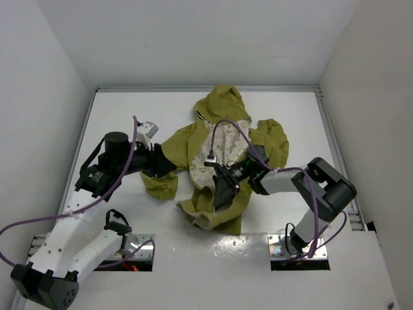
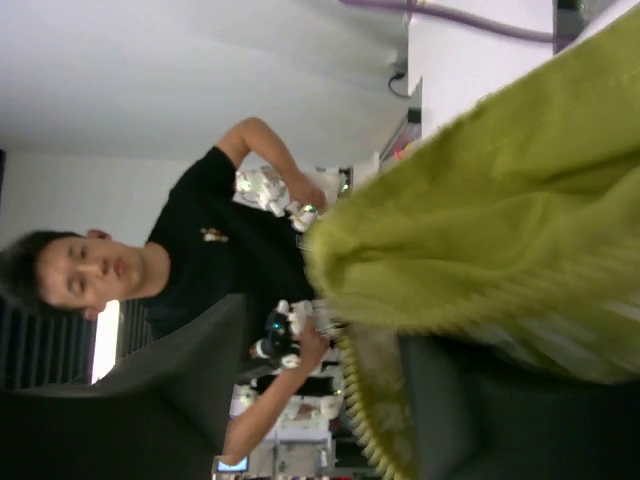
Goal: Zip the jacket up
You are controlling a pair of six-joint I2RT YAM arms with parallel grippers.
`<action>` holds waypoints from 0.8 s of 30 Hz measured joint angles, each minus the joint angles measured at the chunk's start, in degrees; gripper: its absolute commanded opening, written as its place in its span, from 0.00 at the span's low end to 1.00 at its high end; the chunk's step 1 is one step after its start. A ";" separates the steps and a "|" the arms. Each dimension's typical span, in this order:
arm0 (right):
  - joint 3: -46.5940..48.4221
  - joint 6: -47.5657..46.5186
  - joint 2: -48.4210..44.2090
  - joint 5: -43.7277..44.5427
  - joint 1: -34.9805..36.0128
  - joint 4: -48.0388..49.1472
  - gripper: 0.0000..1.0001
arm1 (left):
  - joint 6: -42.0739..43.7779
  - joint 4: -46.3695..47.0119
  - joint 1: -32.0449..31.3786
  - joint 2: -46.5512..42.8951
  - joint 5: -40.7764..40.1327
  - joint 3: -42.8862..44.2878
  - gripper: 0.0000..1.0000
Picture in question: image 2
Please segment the olive green hooded jacket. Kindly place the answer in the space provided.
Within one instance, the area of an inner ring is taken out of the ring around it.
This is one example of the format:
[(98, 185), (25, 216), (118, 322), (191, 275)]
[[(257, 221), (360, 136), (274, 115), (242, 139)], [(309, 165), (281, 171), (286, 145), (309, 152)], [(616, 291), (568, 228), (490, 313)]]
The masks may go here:
[(386, 479), (419, 479), (402, 336), (639, 384), (638, 3), (339, 201), (306, 243), (353, 431)]

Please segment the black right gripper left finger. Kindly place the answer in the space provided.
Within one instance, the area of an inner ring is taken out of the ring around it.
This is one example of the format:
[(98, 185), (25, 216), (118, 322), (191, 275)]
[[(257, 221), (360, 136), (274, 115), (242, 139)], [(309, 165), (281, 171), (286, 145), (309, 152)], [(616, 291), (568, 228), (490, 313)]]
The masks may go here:
[(228, 295), (93, 385), (2, 392), (2, 478), (210, 478), (248, 324)]

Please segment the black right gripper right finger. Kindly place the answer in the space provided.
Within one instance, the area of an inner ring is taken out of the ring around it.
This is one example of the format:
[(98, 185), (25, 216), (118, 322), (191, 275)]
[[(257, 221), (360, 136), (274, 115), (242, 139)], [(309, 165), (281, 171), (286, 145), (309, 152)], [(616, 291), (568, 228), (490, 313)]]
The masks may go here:
[(566, 381), (451, 339), (399, 345), (417, 478), (638, 478), (638, 382)]

